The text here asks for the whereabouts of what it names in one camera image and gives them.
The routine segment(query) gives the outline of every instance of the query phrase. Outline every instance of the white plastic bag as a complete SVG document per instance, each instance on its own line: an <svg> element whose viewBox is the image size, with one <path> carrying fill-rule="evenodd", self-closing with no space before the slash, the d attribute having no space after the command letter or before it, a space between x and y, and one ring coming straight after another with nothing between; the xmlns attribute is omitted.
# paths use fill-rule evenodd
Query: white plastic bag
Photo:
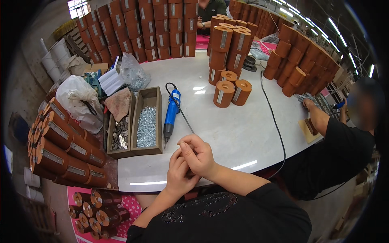
<svg viewBox="0 0 389 243"><path fill-rule="evenodd" d="M80 121L81 128L96 134L103 127L103 111L97 93L82 77L68 77L58 87L55 98L70 112L71 118ZM97 114L93 115L81 100L91 104Z"/></svg>

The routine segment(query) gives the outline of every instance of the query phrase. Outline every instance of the black shirt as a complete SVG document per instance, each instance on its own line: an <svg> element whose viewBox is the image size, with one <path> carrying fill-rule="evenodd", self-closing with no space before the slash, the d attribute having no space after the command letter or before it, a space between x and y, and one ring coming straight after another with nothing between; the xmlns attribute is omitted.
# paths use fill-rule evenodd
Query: black shirt
<svg viewBox="0 0 389 243"><path fill-rule="evenodd" d="M330 118L324 141L287 159L281 175L298 199L313 199L322 190L356 176L370 162L375 144L368 131Z"/></svg>
<svg viewBox="0 0 389 243"><path fill-rule="evenodd" d="M246 197L218 192L174 205L147 228L131 226L130 242L307 242L308 214L275 184Z"/></svg>

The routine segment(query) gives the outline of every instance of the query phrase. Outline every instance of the pile of screws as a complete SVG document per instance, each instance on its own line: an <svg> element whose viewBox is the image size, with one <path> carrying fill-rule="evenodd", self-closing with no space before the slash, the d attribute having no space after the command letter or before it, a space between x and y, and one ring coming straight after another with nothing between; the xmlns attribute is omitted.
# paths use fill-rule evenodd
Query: pile of screws
<svg viewBox="0 0 389 243"><path fill-rule="evenodd" d="M156 107L142 109L138 121L138 148L156 146L156 112Z"/></svg>
<svg viewBox="0 0 389 243"><path fill-rule="evenodd" d="M128 148L128 120L127 115L120 122L116 122L112 134L111 151L126 150Z"/></svg>

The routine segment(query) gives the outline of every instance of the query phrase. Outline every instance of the man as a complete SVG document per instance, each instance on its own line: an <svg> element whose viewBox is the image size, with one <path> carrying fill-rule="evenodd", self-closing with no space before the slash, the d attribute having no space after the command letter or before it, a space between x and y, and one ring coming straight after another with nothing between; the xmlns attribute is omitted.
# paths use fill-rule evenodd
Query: man
<svg viewBox="0 0 389 243"><path fill-rule="evenodd" d="M354 86L349 95L349 114L356 128L346 125L347 101L340 109L340 121L317 108L312 100L303 101L324 141L285 161L280 176L292 197L314 199L322 190L350 180L370 162L374 129L383 114L385 98L371 78L359 79Z"/></svg>
<svg viewBox="0 0 389 243"><path fill-rule="evenodd" d="M209 35L211 18L217 14L227 15L227 6L224 0L198 0L197 33Z"/></svg>

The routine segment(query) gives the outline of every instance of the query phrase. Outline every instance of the person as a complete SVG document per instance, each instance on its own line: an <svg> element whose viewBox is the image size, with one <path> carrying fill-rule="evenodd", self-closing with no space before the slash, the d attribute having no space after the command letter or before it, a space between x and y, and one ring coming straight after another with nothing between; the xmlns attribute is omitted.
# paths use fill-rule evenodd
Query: person
<svg viewBox="0 0 389 243"><path fill-rule="evenodd" d="M211 18L217 14L227 15L227 6L224 0L199 0L197 33L199 35L209 35Z"/></svg>
<svg viewBox="0 0 389 243"><path fill-rule="evenodd" d="M217 164L210 145L197 135L183 137L178 145L166 187L147 208L140 201L143 212L129 227L127 243L307 242L308 214L275 184ZM186 177L189 169L192 178ZM176 204L200 177L225 190Z"/></svg>
<svg viewBox="0 0 389 243"><path fill-rule="evenodd" d="M384 94L372 78L359 79L340 108L340 121L304 99L313 126L324 141L288 158L280 178L288 193L298 200L312 200L324 189L342 184L362 171L371 160L375 145L374 129L384 110ZM346 111L357 127L347 126Z"/></svg>

